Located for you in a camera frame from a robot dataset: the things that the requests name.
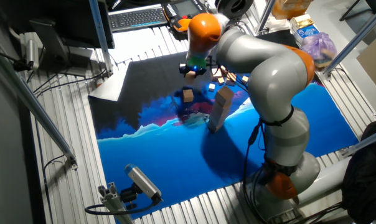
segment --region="monitor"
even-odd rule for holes
[[[113,49],[105,0],[98,0],[98,6],[106,43]],[[34,60],[34,65],[39,64],[38,69],[85,76],[90,63],[105,67],[103,62],[90,59],[92,50],[84,49],[101,47],[88,0],[0,0],[0,10],[15,31],[20,34],[35,32],[39,36],[45,52],[40,62]],[[27,52],[38,54],[35,44],[26,47]]]
[[[105,0],[98,0],[108,48],[114,42]],[[100,48],[90,3],[88,0],[0,0],[8,24],[18,33],[35,32],[30,20],[54,22],[55,31],[70,47]]]

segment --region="orange object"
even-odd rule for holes
[[[291,49],[294,53],[299,55],[299,57],[303,61],[307,70],[307,85],[306,86],[308,86],[311,83],[311,80],[313,80],[314,75],[315,75],[315,64],[314,64],[313,58],[306,52],[299,50],[296,47],[290,47],[287,45],[284,45],[284,46]]]
[[[189,48],[197,53],[212,49],[221,36],[219,21],[213,14],[196,15],[188,27]]]
[[[291,199],[298,195],[296,188],[294,187],[290,178],[281,173],[277,172],[274,178],[266,184],[266,188],[275,196],[280,199]]]
[[[273,15],[276,19],[292,19],[303,15],[312,0],[276,0]]]
[[[185,32],[188,30],[189,24],[192,19],[180,19],[178,21],[178,24],[180,24],[180,28],[177,28],[176,26],[173,26],[178,32]]]

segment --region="plastic bag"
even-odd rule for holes
[[[332,61],[337,53],[335,44],[329,35],[323,32],[304,38],[302,44],[300,50],[311,55],[316,65]]]

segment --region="computer monitor stand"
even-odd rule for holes
[[[105,69],[104,62],[98,62],[92,55],[93,50],[64,46],[62,39],[54,29],[55,23],[47,19],[31,20],[31,25],[45,47],[39,70],[52,73],[67,73],[85,76],[90,68],[95,73]]]

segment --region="metal grating floor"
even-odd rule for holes
[[[248,34],[254,33],[254,27],[257,25],[255,15],[258,14],[258,11],[262,11],[262,9],[256,10],[252,6],[243,18],[245,22],[243,29]],[[145,60],[187,50],[187,41],[178,41],[173,38],[167,27],[153,28],[152,31],[161,44],[157,48],[119,64],[119,68],[127,67],[133,60]],[[99,50],[97,50],[96,57],[101,60]],[[35,75],[29,86],[35,90],[52,75],[48,73]],[[94,75],[92,71],[87,71],[88,78]],[[375,120],[372,107],[356,84],[352,83],[349,76],[343,72],[333,72],[330,81],[322,76],[320,78],[353,132],[360,138],[366,125]],[[82,79],[82,77],[58,74],[43,88]],[[39,169],[47,223],[115,223],[113,217],[87,215],[84,212],[85,207],[100,203],[97,187],[106,185],[87,99],[88,94],[94,89],[95,82],[90,80],[54,88],[38,96],[46,112],[69,145],[73,147],[78,162],[77,170],[69,168],[65,158],[50,164],[45,173]],[[39,166],[43,167],[49,160],[61,156],[62,152],[41,125],[35,121],[33,115],[32,126],[37,162]],[[318,159],[321,165],[327,167],[337,162],[339,156],[332,153]],[[45,192],[44,176],[48,185],[48,199]],[[239,189],[240,183],[214,190],[146,215],[135,222],[154,224],[256,223],[246,208],[245,202],[239,202]],[[336,200],[341,200],[338,192],[323,195],[314,205],[299,208],[299,212],[307,216],[314,211],[320,211],[332,205]],[[281,218],[287,220],[292,218],[292,215],[287,213]]]

